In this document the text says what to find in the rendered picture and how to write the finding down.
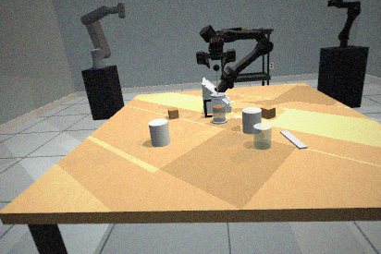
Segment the white flat bar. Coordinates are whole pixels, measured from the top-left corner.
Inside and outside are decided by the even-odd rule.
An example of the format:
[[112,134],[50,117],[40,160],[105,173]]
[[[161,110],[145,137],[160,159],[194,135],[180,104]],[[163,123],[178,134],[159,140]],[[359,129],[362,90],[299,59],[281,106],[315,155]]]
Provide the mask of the white flat bar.
[[290,142],[292,142],[297,148],[299,149],[308,149],[308,147],[303,144],[300,140],[298,140],[296,137],[294,137],[291,133],[286,131],[280,131],[280,133],[286,137]]

